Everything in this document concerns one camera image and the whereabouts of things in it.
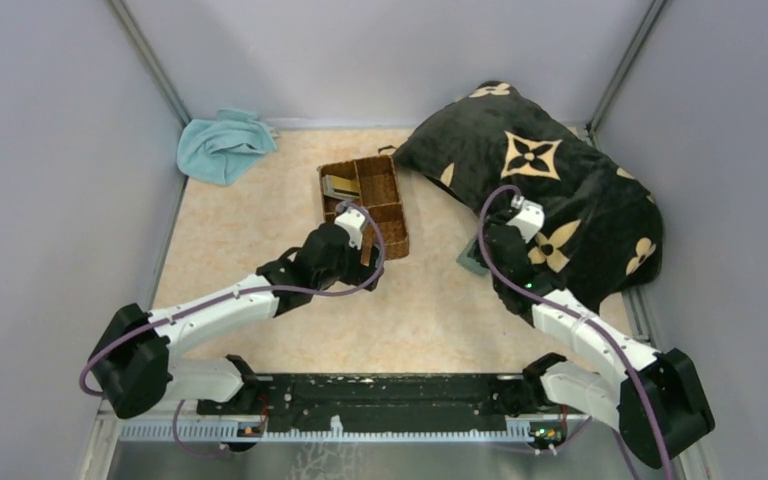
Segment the green leather card holder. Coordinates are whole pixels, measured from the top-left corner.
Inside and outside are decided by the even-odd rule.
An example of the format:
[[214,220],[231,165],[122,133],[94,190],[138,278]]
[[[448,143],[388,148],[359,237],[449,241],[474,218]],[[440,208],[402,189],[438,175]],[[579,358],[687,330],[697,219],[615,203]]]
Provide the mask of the green leather card holder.
[[458,254],[456,263],[479,277],[485,277],[489,273],[489,269],[481,255],[476,236],[473,236]]

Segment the brown woven divided basket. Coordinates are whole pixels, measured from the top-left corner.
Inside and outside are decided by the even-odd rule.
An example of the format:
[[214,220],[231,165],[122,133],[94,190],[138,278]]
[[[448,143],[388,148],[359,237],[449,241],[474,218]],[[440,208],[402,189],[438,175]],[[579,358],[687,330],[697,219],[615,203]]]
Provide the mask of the brown woven divided basket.
[[323,219],[331,222],[336,218],[339,199],[326,193],[325,178],[345,179],[355,186],[358,197],[353,202],[364,207],[378,224],[386,248],[386,259],[405,258],[410,252],[410,242],[404,205],[401,200],[394,162],[390,155],[377,155],[348,161],[324,164],[317,168],[320,183]]

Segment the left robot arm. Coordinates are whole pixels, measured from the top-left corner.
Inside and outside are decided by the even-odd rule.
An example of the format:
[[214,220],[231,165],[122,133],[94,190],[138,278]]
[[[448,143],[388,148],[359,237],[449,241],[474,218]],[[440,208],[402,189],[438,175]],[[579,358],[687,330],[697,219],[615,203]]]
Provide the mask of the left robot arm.
[[312,231],[300,247],[242,280],[194,301],[144,311],[116,311],[79,375],[80,389],[105,398],[120,419],[163,401],[196,401],[208,415],[245,414],[258,404],[261,381],[239,355],[188,359],[186,353],[244,325],[270,320],[311,302],[376,288],[386,243],[373,221],[342,215]]

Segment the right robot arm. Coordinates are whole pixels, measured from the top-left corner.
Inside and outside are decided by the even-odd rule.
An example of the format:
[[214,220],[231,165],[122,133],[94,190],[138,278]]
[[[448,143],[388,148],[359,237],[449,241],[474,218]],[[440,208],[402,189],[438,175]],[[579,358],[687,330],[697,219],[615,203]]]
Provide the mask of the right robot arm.
[[610,427],[650,468],[666,463],[710,434],[716,420],[692,359],[663,352],[608,325],[555,281],[523,278],[526,246],[513,225],[478,230],[480,255],[505,308],[562,343],[591,367],[557,353],[523,370],[523,398],[536,412],[569,406]]

